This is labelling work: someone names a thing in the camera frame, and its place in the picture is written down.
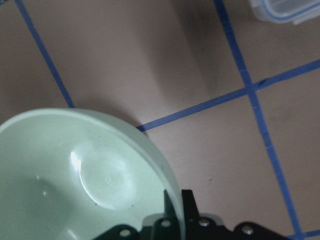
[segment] floor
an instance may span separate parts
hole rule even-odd
[[[262,22],[243,0],[9,0],[0,23],[0,123],[114,115],[201,212],[320,240],[320,17]]]

